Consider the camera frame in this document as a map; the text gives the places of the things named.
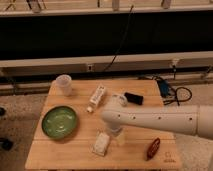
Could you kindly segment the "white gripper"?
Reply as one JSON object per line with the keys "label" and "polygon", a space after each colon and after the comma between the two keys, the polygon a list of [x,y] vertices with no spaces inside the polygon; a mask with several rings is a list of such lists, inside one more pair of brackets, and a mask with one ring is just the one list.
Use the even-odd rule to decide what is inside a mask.
{"label": "white gripper", "polygon": [[106,130],[110,135],[116,136],[115,140],[118,146],[123,146],[125,144],[125,132],[122,127],[107,127]]}

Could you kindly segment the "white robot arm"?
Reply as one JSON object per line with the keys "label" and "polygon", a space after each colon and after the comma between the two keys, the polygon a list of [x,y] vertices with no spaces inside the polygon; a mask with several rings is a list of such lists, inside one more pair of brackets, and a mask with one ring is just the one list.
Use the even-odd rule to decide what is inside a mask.
{"label": "white robot arm", "polygon": [[128,107],[123,95],[114,94],[101,117],[113,133],[129,125],[213,140],[213,106]]}

